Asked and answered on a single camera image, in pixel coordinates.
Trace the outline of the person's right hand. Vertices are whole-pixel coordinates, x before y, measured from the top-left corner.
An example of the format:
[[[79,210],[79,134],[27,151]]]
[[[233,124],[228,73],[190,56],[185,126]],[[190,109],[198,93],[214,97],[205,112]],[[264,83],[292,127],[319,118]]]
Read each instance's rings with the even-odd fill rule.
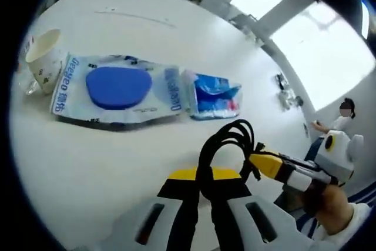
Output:
[[[303,207],[329,235],[344,230],[354,214],[345,192],[336,185],[328,185],[322,192],[305,192]]]

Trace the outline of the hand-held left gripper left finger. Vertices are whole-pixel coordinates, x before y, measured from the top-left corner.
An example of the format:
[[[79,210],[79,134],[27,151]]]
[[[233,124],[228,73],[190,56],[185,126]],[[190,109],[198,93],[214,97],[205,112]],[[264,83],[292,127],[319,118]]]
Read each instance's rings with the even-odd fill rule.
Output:
[[[190,250],[198,221],[197,168],[171,173],[155,198],[114,227],[113,250]]]

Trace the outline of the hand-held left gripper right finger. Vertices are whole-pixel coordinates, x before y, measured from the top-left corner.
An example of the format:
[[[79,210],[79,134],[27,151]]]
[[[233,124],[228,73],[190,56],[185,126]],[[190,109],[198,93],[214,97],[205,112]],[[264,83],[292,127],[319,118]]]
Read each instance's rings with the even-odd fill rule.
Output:
[[[292,216],[252,195],[239,173],[212,168],[211,220],[221,250],[305,250]]]

